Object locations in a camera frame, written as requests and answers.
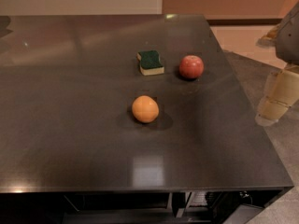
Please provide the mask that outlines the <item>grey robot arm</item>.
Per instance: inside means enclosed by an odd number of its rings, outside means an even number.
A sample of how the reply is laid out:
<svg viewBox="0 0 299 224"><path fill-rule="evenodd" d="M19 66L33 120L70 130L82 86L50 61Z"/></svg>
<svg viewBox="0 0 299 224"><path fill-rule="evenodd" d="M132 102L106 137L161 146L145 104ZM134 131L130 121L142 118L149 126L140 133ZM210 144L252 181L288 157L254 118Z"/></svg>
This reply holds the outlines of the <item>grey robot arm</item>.
<svg viewBox="0 0 299 224"><path fill-rule="evenodd" d="M261 126L271 126L299 100L299 2L278 25L275 37L276 56L287 63L269 74L256 115Z"/></svg>

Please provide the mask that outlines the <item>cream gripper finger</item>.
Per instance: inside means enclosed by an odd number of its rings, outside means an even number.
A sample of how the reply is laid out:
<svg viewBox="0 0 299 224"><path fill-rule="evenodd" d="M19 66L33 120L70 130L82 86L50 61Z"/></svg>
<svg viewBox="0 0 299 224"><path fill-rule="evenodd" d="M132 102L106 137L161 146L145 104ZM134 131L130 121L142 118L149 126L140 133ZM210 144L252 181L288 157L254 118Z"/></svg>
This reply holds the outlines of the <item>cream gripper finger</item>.
<svg viewBox="0 0 299 224"><path fill-rule="evenodd" d="M274 88L277 80L278 72L271 72L264 85L263 94L265 97L269 96L271 93L271 90Z"/></svg>
<svg viewBox="0 0 299 224"><path fill-rule="evenodd" d="M278 72L276 84L269 96L261 99L256 122L261 126L277 123L299 100L299 66L288 64Z"/></svg>

